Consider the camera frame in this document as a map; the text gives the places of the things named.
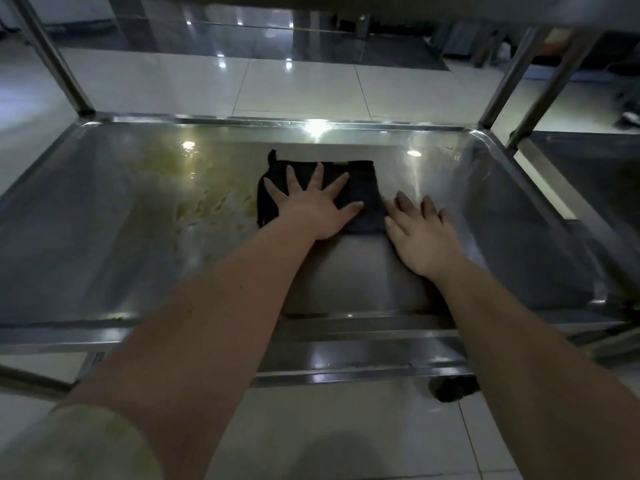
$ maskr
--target black cloth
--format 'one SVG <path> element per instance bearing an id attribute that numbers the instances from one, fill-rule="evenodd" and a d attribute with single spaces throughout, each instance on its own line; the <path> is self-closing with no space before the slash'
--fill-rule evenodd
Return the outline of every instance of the black cloth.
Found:
<path id="1" fill-rule="evenodd" d="M 268 161 L 269 170 L 260 178 L 260 182 L 258 183 L 258 227 L 263 227 L 278 217 L 278 207 L 264 186 L 264 177 L 269 178 L 277 188 L 288 195 L 287 165 L 293 167 L 300 186 L 303 189 L 307 188 L 309 180 L 311 180 L 311 175 L 313 175 L 317 165 L 317 163 L 313 162 L 280 161 L 278 160 L 276 150 L 270 151 Z M 362 209 L 342 231 L 349 234 L 384 232 L 387 211 L 380 197 L 373 162 L 350 161 L 344 163 L 322 163 L 324 165 L 323 188 L 340 177 L 344 172 L 349 172 L 347 184 L 334 201 L 338 209 L 345 207 L 351 202 L 364 202 L 364 209 Z"/>

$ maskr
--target patterned shirt sleeve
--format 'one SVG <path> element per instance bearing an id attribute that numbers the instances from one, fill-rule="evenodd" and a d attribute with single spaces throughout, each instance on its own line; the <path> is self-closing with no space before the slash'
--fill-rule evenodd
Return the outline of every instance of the patterned shirt sleeve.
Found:
<path id="1" fill-rule="evenodd" d="M 3 480 L 161 480 L 140 432 L 98 406 L 61 408 L 0 452 Z"/>

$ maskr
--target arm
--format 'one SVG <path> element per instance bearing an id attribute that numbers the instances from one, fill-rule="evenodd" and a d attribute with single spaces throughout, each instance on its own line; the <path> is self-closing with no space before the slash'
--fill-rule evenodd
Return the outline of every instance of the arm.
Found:
<path id="1" fill-rule="evenodd" d="M 262 359 L 289 286 L 316 239 L 338 233 L 362 202 L 338 210 L 343 174 L 323 167 L 289 197 L 265 179 L 280 216 L 213 268 L 178 286 L 60 404 L 96 404 L 135 424 L 167 479 L 199 479 Z"/>
<path id="2" fill-rule="evenodd" d="M 404 195 L 387 233 L 443 294 L 493 417 L 525 479 L 640 477 L 640 401 L 458 247 L 445 211 Z"/>

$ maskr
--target glossy floor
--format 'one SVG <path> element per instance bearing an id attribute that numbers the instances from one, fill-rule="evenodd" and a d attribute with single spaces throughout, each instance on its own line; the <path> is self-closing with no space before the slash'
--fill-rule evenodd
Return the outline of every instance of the glossy floor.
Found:
<path id="1" fill-rule="evenodd" d="M 63 53 L 97 108 L 121 112 L 473 123 L 501 78 L 499 71 L 460 63 L 441 71 L 226 55 Z M 542 85 L 521 82 L 495 126 L 501 139 Z M 539 128 L 615 132 L 616 90 L 570 84 Z M 20 40 L 0 41 L 0 193 L 73 119 L 31 49 Z M 67 380 L 82 360 L 82 354 L 1 358 Z M 640 391 L 640 374 L 625 374 Z M 50 407 L 0 395 L 0 445 Z M 250 390 L 210 472 L 210 478 L 323 480 L 481 475 L 518 478 L 482 395 L 440 404 L 420 379 Z"/>

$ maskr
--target forearm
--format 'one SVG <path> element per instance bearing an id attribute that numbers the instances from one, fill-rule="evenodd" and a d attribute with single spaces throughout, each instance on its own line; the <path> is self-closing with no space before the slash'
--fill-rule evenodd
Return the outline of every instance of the forearm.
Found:
<path id="1" fill-rule="evenodd" d="M 61 407 L 111 408 L 142 430 L 167 478 L 203 476 L 314 241 L 300 219 L 274 220 L 178 286 Z"/>
<path id="2" fill-rule="evenodd" d="M 524 478 L 639 473 L 640 403 L 626 387 L 468 259 L 436 284 Z"/>

